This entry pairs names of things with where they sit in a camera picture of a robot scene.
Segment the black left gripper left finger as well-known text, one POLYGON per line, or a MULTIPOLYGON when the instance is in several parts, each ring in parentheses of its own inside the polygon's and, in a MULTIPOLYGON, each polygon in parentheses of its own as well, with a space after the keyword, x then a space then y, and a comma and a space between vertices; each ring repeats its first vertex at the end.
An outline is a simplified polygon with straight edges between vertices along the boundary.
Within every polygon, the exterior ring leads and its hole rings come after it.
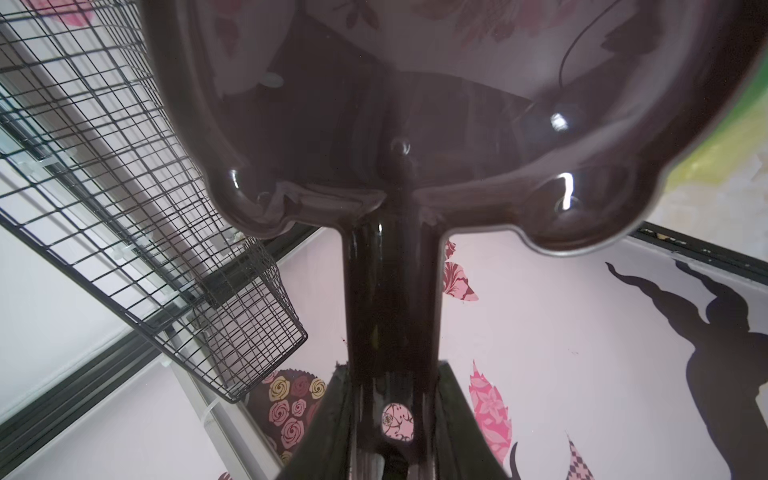
POLYGON ((349 368, 338 365, 306 436, 277 479, 352 479, 356 408, 349 368))

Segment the dark brown plastic dustpan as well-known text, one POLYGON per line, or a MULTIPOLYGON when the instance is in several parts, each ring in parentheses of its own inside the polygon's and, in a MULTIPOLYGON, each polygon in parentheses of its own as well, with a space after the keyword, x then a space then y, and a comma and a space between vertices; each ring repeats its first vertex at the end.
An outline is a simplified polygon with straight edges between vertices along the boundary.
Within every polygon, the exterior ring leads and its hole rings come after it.
POLYGON ((632 232, 736 106, 763 1, 143 1, 160 95, 228 223, 344 251, 352 479, 437 479, 445 245, 632 232))

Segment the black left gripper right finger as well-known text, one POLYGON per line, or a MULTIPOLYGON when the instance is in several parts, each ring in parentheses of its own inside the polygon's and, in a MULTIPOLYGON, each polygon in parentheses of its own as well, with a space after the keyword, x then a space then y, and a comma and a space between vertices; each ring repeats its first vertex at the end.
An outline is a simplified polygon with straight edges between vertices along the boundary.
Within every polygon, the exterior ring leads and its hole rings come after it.
POLYGON ((507 479, 447 362, 438 365, 435 397, 437 479, 507 479))

